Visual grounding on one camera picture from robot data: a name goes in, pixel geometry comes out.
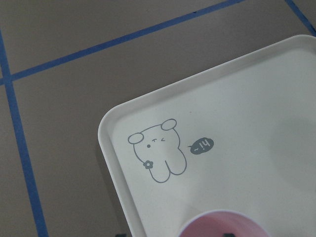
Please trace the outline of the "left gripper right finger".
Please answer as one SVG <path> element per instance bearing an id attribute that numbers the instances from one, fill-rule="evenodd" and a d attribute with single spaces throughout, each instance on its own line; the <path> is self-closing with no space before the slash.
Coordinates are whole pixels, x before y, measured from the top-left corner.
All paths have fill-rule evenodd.
<path id="1" fill-rule="evenodd" d="M 233 233 L 223 233 L 222 237 L 235 237 Z"/>

